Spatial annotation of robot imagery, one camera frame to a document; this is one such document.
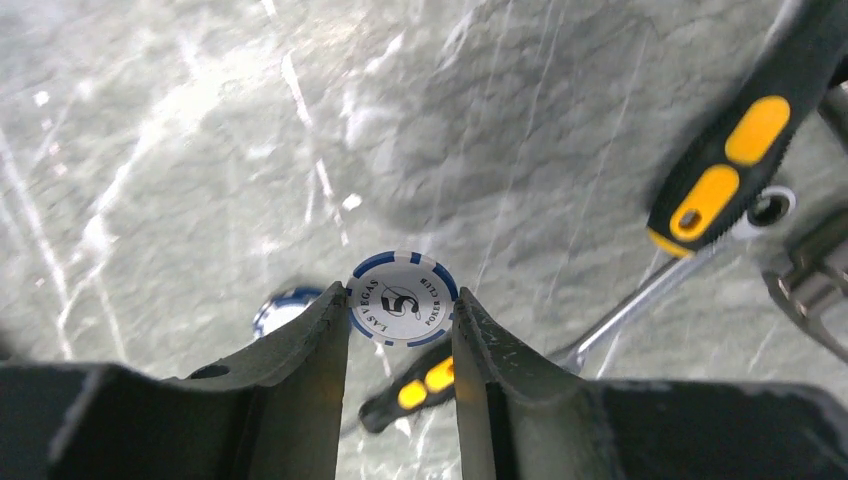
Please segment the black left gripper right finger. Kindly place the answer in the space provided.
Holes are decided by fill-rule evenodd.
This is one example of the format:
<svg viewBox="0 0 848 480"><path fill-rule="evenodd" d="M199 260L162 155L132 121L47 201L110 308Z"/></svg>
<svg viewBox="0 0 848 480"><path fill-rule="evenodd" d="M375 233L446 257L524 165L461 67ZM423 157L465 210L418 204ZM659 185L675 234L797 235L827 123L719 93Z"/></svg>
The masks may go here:
<svg viewBox="0 0 848 480"><path fill-rule="evenodd" d="M843 479L847 411L801 384L585 380L455 304L466 479Z"/></svg>

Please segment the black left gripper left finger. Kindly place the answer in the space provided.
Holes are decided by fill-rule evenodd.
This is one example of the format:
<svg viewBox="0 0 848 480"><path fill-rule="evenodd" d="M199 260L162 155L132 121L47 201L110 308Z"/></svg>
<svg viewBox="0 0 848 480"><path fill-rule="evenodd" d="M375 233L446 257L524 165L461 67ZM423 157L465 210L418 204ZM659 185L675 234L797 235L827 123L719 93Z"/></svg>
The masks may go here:
<svg viewBox="0 0 848 480"><path fill-rule="evenodd" d="M185 378L113 363L1 366L5 479L332 479L348 352L332 284Z"/></svg>

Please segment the white poker chip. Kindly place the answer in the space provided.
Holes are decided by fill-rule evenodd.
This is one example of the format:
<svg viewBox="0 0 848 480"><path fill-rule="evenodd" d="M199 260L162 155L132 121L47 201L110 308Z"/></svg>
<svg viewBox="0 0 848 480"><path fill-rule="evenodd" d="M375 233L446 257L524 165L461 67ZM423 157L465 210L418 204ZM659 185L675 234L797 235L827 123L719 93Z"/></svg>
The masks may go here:
<svg viewBox="0 0 848 480"><path fill-rule="evenodd" d="M283 327L303 313L323 291L311 286L299 286L272 294L259 308L252 320L255 339L260 339Z"/></svg>
<svg viewBox="0 0 848 480"><path fill-rule="evenodd" d="M453 327L458 286L444 265L411 251L386 251L354 268L346 283L352 329L384 346L414 348Z"/></svg>

